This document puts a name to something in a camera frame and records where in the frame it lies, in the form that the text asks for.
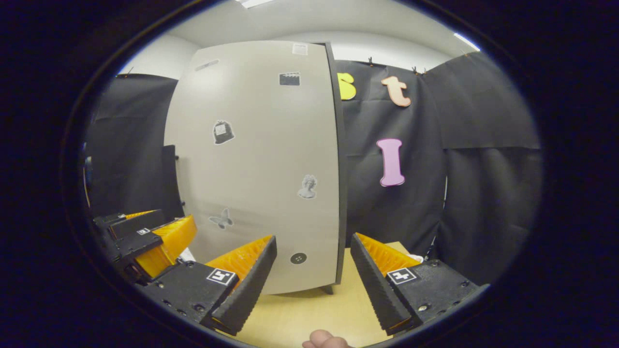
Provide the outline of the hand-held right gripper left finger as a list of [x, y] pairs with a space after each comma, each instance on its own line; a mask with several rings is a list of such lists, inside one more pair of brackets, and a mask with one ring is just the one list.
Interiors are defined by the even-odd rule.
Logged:
[[145, 286], [144, 293], [182, 319], [237, 335], [276, 257], [276, 237], [268, 235], [205, 264], [186, 261], [172, 266]]

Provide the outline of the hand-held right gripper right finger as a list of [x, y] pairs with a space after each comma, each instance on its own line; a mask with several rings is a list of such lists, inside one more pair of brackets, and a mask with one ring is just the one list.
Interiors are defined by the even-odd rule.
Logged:
[[479, 295], [479, 286], [441, 260], [420, 262], [354, 234], [350, 253], [381, 328], [398, 335], [437, 322]]

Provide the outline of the beige cabinet door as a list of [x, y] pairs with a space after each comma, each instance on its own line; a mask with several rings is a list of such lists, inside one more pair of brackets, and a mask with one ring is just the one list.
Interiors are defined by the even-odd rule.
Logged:
[[328, 43], [250, 41], [197, 50], [164, 126], [177, 184], [210, 262], [264, 236], [277, 256], [263, 288], [338, 284], [345, 247], [343, 112]]

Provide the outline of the black backdrop cloth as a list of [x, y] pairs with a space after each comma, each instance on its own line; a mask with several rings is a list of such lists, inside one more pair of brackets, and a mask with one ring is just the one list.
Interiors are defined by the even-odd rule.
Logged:
[[[481, 52], [423, 75], [337, 60], [357, 94], [344, 101], [347, 236], [400, 242], [478, 284], [525, 243], [543, 161], [533, 117]], [[163, 209], [163, 127], [177, 80], [132, 73], [104, 91], [86, 137], [95, 216]]]

